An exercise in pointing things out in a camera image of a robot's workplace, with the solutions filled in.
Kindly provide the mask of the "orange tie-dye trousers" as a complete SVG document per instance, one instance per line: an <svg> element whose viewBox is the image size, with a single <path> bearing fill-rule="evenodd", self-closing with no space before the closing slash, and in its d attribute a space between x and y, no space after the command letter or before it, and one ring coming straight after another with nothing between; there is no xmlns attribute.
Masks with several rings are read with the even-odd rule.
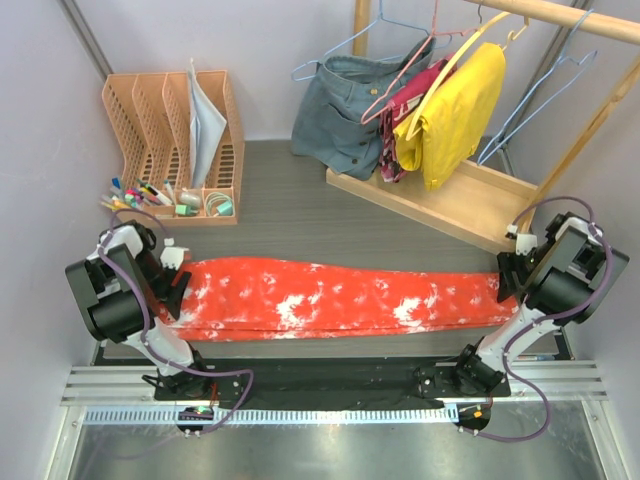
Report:
<svg viewBox="0 0 640 480"><path fill-rule="evenodd" d="M498 301L495 273L368 270L259 257L190 263L172 315L187 341L240 342L386 336L495 327L517 312Z"/></svg>

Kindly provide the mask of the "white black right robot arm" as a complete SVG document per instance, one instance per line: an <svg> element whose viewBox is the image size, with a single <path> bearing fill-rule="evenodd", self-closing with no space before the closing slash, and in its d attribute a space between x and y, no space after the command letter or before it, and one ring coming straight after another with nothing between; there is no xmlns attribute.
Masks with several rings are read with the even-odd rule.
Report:
<svg viewBox="0 0 640 480"><path fill-rule="evenodd" d="M545 242L509 235L516 250L497 255L497 301L518 301L514 315L495 332L467 345L452 369L453 388L466 396L490 395L506 380L507 368L537 339L569 323L584 323L629 263L606 244L603 231L572 213L558 214Z"/></svg>

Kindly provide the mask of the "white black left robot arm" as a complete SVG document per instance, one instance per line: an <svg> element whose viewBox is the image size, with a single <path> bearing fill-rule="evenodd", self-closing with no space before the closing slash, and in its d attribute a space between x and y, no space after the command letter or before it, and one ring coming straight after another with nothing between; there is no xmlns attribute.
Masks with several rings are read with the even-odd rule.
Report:
<svg viewBox="0 0 640 480"><path fill-rule="evenodd" d="M192 273L183 269L190 252L167 238L160 256L157 238L131 220L105 230L90 255L65 268L77 307L90 335L128 345L156 365L142 379L157 400L198 400L213 387L202 356L172 334L163 313L178 319Z"/></svg>

